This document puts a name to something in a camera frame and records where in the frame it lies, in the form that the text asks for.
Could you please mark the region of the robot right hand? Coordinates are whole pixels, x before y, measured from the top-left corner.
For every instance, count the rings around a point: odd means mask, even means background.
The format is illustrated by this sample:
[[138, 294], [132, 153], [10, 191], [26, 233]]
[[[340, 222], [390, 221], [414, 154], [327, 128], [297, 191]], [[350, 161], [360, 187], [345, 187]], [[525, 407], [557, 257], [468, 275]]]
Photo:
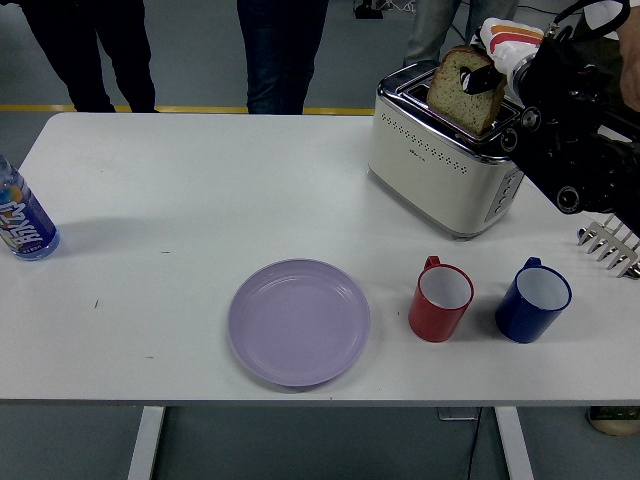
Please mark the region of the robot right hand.
[[510, 20], [489, 18], [476, 30], [471, 45], [486, 54], [490, 64], [472, 70], [460, 68], [462, 90], [469, 95], [488, 92], [498, 86], [504, 75], [508, 88], [518, 96], [518, 83], [526, 71], [544, 38], [544, 32]]

